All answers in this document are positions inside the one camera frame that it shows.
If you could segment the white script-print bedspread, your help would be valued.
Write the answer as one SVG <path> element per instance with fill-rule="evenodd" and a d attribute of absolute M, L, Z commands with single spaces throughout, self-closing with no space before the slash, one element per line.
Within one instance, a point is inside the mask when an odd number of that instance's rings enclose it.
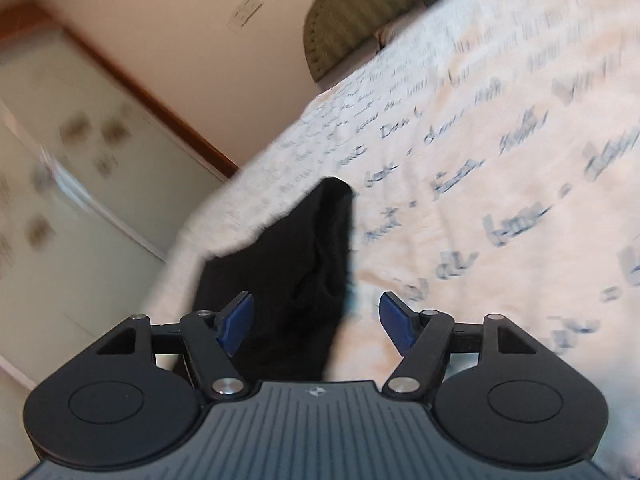
<path fill-rule="evenodd" d="M 178 320 L 206 257 L 329 176 L 355 193 L 331 378 L 398 363 L 386 290 L 462 322 L 499 312 L 598 386 L 597 464 L 638 477 L 639 0 L 440 0 L 192 214 L 148 315 Z"/>

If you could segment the black pants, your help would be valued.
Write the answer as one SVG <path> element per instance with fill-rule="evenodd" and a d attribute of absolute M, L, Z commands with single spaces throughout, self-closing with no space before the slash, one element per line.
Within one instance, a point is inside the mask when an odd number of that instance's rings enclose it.
<path fill-rule="evenodd" d="M 347 183 L 325 178 L 253 244 L 204 264 L 194 309 L 254 297 L 254 321 L 232 358 L 250 384 L 322 379 L 345 313 L 353 199 Z"/>

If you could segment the white wall socket pair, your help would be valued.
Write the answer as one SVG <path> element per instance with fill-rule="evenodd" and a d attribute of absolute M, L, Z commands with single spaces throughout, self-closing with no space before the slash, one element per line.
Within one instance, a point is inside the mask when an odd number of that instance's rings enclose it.
<path fill-rule="evenodd" d="M 243 28 L 263 4 L 262 0 L 243 0 L 232 12 L 230 26 L 237 29 Z"/>

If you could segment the wardrobe with flower decals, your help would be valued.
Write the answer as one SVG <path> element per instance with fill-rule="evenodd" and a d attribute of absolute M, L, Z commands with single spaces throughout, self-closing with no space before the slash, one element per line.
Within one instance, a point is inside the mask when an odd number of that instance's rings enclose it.
<path fill-rule="evenodd" d="M 140 310 L 235 163 L 38 3 L 1 13 L 1 367 L 38 382 Z"/>

